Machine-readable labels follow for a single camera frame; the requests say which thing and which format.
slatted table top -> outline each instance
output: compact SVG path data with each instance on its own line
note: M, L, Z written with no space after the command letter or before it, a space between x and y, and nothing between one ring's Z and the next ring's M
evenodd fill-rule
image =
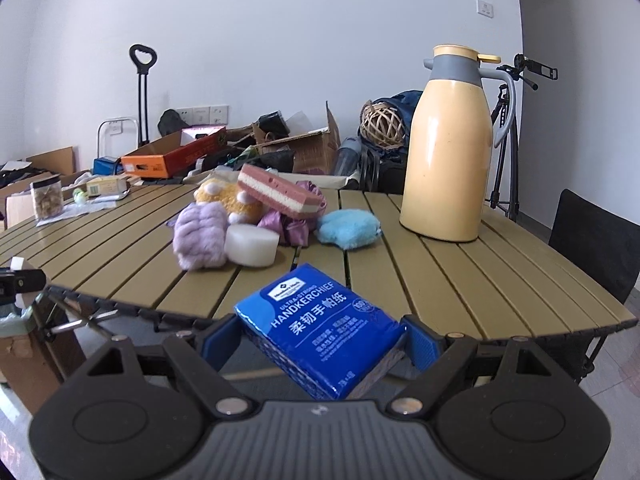
M143 186L115 209L0 236L0 262L23 256L54 285L199 317L221 317L249 293L289 271L296 250L278 248L273 266L183 272L166 222L193 201L194 186ZM417 314L436 332L482 339L575 332L603 335L636 318L600 285L535 236L486 209L480 237L454 244L420 237L398 221L402 197L324 190L328 211L371 210L384 236L343 253L311 237L308 262L396 319Z

woven bamboo basket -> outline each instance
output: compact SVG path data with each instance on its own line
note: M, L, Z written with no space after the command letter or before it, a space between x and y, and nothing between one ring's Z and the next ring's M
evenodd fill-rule
M404 124L398 110L387 103L364 103L360 111L360 135L386 150L404 145Z

gray floor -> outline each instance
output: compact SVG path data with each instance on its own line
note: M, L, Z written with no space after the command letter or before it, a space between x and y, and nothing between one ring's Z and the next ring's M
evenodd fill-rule
M549 230L535 220L521 216L518 223L545 242ZM634 290L626 307L640 317L640 292ZM127 333L137 344L154 344L162 336L153 334L142 322L115 319L109 328ZM90 354L102 344L102 339L89 329L76 332L85 353ZM270 363L251 344L242 346L225 366L223 372L247 368L270 367ZM595 371L582 383L584 391L603 409L612 427L609 452L598 473L598 480L640 480L640 328L610 336L596 359ZM415 375L415 369L402 362L396 374ZM306 394L287 378L241 383L240 389L257 399L265 397L306 399ZM389 399L397 390L379 383L372 392L381 400ZM40 480L37 466L29 452L27 428L31 417L10 389L0 389L0 458L18 480Z

jar with food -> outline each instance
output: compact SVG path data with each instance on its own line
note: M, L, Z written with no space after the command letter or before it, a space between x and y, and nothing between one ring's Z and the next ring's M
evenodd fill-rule
M62 213L62 183L59 176L31 183L31 197L36 219L44 220Z

jar lid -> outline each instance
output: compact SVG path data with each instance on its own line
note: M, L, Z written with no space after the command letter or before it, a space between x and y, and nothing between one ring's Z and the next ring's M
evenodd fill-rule
M51 184L55 184L60 182L60 176L54 175L49 178L43 178L42 180L37 180L36 182L31 183L31 189L38 189L39 187L51 186Z

